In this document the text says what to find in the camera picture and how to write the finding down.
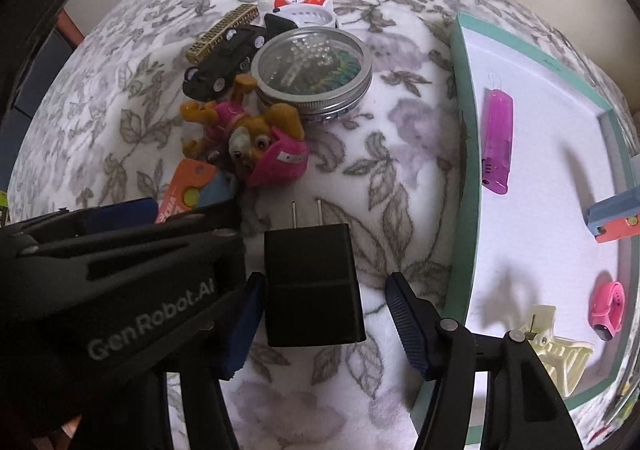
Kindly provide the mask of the cream hair claw clip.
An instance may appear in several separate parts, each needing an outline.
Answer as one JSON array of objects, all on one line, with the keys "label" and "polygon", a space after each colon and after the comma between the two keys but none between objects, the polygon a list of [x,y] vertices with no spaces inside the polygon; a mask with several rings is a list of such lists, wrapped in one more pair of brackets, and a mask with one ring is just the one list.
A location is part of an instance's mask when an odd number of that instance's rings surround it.
[{"label": "cream hair claw clip", "polygon": [[582,379],[593,344],[554,334],[555,306],[534,305],[529,308],[529,322],[521,327],[560,395],[568,398]]}]

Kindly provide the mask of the orange blue carrot knife toy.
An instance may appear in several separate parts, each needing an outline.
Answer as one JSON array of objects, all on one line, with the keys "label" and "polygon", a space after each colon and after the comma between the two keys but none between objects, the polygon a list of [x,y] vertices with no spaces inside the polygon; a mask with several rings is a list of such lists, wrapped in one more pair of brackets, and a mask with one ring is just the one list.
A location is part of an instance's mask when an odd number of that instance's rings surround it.
[{"label": "orange blue carrot knife toy", "polygon": [[233,174],[206,162],[184,158],[165,191],[156,223],[199,207],[234,198],[238,181]]}]

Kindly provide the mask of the black usb wall charger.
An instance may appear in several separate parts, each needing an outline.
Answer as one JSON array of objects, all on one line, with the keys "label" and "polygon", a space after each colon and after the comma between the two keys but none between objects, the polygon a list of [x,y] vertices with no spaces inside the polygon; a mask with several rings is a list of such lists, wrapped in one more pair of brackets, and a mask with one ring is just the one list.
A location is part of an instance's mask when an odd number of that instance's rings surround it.
[{"label": "black usb wall charger", "polygon": [[291,227],[264,234],[267,278],[265,327],[274,348],[363,342],[360,288],[349,226],[318,220],[301,227],[291,204]]}]

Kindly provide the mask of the orange blue toy gun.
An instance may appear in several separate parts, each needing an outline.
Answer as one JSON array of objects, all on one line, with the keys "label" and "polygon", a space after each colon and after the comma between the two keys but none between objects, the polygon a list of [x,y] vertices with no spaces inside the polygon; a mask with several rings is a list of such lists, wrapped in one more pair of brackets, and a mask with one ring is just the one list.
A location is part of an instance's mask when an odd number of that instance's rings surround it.
[{"label": "orange blue toy gun", "polygon": [[638,236],[640,188],[634,187],[592,204],[587,210],[587,228],[598,243]]}]

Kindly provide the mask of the pink brown puppy figure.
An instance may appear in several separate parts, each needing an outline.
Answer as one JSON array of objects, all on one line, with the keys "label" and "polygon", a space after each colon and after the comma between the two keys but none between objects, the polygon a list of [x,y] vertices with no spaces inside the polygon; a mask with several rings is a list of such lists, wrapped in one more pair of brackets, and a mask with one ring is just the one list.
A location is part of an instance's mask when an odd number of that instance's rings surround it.
[{"label": "pink brown puppy figure", "polygon": [[257,88],[254,77],[235,77],[224,101],[188,100],[180,106],[186,123],[203,129],[200,139],[182,144],[183,155],[209,163],[228,163],[249,187],[292,184],[306,172],[309,148],[295,106],[278,102],[251,114],[244,100]]}]

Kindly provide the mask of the black toy car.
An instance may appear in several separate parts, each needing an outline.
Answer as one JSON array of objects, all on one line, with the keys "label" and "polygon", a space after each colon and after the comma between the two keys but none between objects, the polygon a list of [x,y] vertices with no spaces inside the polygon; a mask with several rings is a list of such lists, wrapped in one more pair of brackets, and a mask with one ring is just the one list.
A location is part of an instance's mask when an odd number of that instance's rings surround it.
[{"label": "black toy car", "polygon": [[183,75],[182,91],[196,101],[219,98],[238,74],[247,73],[257,51],[267,43],[267,29],[257,25],[229,28],[220,42],[196,66]]}]

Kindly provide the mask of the purple translucent lighter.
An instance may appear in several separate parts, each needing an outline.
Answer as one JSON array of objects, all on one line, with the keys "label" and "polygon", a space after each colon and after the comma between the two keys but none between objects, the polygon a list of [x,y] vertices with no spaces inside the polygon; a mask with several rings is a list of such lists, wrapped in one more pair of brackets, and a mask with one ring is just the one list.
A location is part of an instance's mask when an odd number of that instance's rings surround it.
[{"label": "purple translucent lighter", "polygon": [[513,141],[513,99],[493,89],[485,104],[482,184],[498,194],[508,193]]}]

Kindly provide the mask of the round tin of beads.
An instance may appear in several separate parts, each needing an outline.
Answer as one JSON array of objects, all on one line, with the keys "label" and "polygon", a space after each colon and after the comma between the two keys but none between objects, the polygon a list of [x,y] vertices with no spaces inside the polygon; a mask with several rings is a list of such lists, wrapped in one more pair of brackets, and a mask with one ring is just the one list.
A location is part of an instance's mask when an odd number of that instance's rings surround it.
[{"label": "round tin of beads", "polygon": [[262,47],[250,66],[266,106],[287,103],[306,123],[337,120],[360,105],[373,60],[357,36],[338,28],[296,28]]}]

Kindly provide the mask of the red white glue tube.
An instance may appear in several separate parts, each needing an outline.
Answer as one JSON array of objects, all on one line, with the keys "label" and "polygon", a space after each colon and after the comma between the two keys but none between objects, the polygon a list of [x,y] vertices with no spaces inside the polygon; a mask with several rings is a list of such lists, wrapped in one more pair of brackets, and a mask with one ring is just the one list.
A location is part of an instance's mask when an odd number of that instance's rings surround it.
[{"label": "red white glue tube", "polygon": [[272,9],[280,9],[285,6],[296,5],[314,5],[314,6],[326,6],[327,0],[273,0]]}]

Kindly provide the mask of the white smart watch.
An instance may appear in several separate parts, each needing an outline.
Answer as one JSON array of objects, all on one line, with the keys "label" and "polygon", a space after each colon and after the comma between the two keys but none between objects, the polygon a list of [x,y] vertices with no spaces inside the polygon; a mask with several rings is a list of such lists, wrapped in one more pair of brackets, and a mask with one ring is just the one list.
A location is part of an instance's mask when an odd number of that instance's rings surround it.
[{"label": "white smart watch", "polygon": [[276,10],[272,9],[272,2],[273,0],[258,0],[257,6],[263,16],[265,14],[276,14],[294,22],[299,28],[308,28],[308,26],[338,28],[333,0],[327,0],[326,6],[296,5],[285,6]]}]

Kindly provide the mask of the floral fleece blanket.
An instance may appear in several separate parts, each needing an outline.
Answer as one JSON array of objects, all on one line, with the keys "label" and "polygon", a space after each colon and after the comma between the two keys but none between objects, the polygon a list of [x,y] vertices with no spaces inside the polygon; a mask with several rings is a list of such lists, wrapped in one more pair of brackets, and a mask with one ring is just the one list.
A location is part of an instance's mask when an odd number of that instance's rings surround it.
[{"label": "floral fleece blanket", "polygon": [[[410,449],[418,391],[384,302],[402,271],[441,304],[459,204],[457,92],[449,34],[460,12],[544,50],[612,103],[631,152],[627,101],[568,39],[515,0],[333,0],[338,24],[373,57],[355,111],[307,132],[304,176],[241,199],[247,266],[262,235],[292,222],[349,226],[366,322],[364,342],[273,349],[258,334],[224,384],[244,449]],[[8,185],[12,219],[59,208],[160,199],[190,132],[179,116],[186,48],[224,14],[258,0],[122,0],[86,36],[43,96]]]}]

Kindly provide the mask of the teal white box tray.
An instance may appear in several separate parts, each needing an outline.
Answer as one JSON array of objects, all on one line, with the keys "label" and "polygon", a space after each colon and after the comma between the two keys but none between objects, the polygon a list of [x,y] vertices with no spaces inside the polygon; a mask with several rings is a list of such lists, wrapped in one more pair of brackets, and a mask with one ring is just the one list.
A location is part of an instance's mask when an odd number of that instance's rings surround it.
[{"label": "teal white box tray", "polygon": [[[556,335],[593,344],[567,407],[585,444],[631,363],[638,333],[639,241],[598,243],[588,207],[636,178],[612,103],[540,48],[460,14],[450,38],[461,121],[464,184],[454,262],[440,313],[474,333],[501,336],[529,322],[529,308],[555,306]],[[493,89],[513,99],[508,193],[480,181],[485,104]],[[625,290],[623,326],[605,342],[589,324],[602,284]]]}]

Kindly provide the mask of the dark cabinet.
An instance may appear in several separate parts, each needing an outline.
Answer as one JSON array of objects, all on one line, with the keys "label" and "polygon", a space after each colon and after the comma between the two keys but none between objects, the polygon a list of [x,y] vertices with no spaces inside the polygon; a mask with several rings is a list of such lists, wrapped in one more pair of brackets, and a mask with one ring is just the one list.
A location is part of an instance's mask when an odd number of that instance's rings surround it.
[{"label": "dark cabinet", "polygon": [[17,153],[32,121],[21,106],[37,109],[43,84],[32,83],[34,65],[48,43],[69,50],[55,28],[68,0],[6,0],[1,4],[1,187],[8,186]]}]

